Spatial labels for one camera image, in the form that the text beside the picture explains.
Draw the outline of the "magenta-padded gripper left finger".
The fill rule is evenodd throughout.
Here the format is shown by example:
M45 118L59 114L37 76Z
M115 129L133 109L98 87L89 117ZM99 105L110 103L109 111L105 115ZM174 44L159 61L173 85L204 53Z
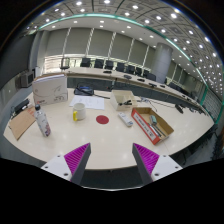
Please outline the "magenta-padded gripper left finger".
M65 155L55 156L44 164L42 169L79 185L81 183L90 154L91 144L87 143Z

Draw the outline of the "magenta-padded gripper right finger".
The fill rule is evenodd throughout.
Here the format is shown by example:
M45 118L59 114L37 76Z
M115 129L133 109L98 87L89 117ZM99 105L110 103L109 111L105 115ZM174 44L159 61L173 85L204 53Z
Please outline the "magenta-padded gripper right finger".
M164 178L182 169L182 167L170 156L158 155L137 143L133 144L132 154L136 160L144 185Z

